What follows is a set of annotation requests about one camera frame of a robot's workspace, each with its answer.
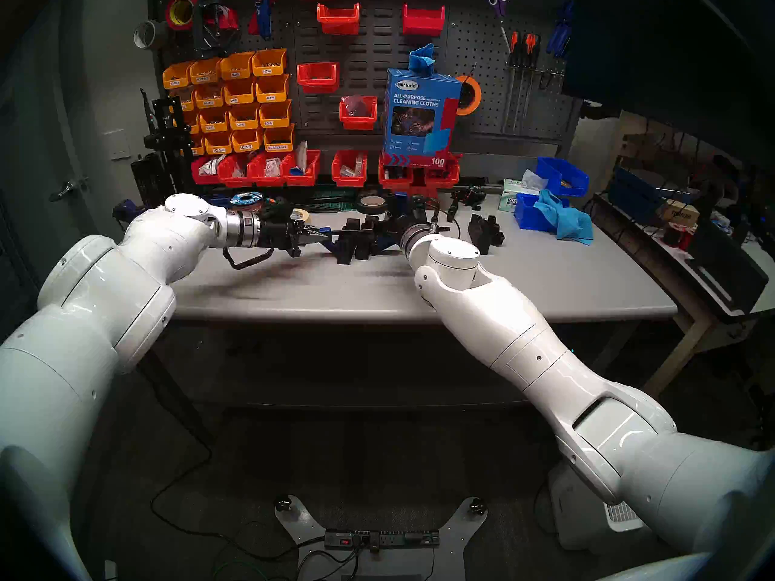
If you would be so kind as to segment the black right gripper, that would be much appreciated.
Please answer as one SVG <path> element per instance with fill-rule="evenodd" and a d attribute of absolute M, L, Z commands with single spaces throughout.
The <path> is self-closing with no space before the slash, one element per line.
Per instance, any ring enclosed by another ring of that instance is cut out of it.
<path fill-rule="evenodd" d="M 372 225 L 373 232 L 388 233 L 388 235 L 378 235 L 377 255 L 381 255 L 393 248 L 400 250 L 401 247 L 397 238 L 402 238 L 411 228 L 427 229 L 425 208 L 414 208 L 398 216 L 385 214 L 384 218 L 379 218 L 378 216 L 377 219 Z"/>

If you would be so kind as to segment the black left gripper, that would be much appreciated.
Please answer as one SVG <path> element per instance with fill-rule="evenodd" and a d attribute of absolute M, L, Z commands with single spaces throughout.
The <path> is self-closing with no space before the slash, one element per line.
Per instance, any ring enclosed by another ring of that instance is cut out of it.
<path fill-rule="evenodd" d="M 284 251 L 292 258 L 302 255 L 302 248 L 311 245 L 321 245 L 325 248 L 333 246 L 330 228 L 319 228 L 306 225 L 303 220 L 292 215 L 260 214 L 260 248 Z"/>

